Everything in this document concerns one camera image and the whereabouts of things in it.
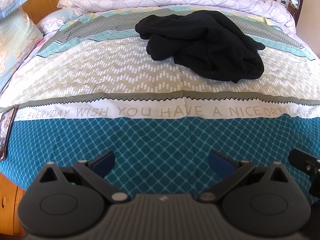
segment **gray grid pattern fabric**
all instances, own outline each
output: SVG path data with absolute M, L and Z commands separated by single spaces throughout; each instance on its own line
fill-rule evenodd
M 64 30 L 58 31 L 53 37 L 51 37 L 40 49 L 44 50 L 52 42 L 64 44 L 74 38 L 85 38 L 88 36 L 94 36 L 102 33 L 103 31 L 123 31 L 128 29 L 134 29 L 135 25 L 142 19 L 150 15 L 168 16 L 171 14 L 176 15 L 188 15 L 194 11 L 173 11 L 169 8 L 159 9 L 149 12 L 137 12 L 129 14 L 114 14 L 108 17 L 103 15 L 98 16 L 88 22 L 82 23 L 77 21 Z M 267 25 L 262 22 L 250 21 L 238 16 L 226 15 L 231 21 L 233 21 L 240 30 L 245 34 L 251 34 L 259 37 L 263 37 L 269 40 L 282 42 L 297 48 L 303 47 L 300 43 L 287 36 L 281 30 Z

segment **black garment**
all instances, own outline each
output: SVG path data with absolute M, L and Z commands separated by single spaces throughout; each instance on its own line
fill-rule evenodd
M 244 35 L 218 11 L 150 15 L 135 29 L 142 39 L 150 39 L 147 53 L 153 60 L 173 56 L 175 63 L 205 78 L 237 83 L 240 79 L 257 79 L 264 71 L 257 49 L 265 46 Z

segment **beige wall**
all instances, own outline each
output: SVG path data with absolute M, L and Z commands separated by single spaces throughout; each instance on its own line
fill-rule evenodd
M 319 0 L 303 0 L 297 35 L 320 57 Z

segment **ribbed gray surface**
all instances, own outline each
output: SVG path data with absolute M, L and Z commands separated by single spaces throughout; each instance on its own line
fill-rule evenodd
M 26 240 L 43 238 L 27 236 Z M 267 240 L 229 225 L 212 204 L 190 194 L 137 194 L 126 204 L 113 205 L 93 229 L 68 240 Z M 305 240 L 300 234 L 279 240 Z

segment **wooden drawer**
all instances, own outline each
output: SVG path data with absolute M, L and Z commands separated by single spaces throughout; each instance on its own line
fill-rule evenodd
M 18 204 L 24 191 L 0 173 L 0 234 L 19 235 Z

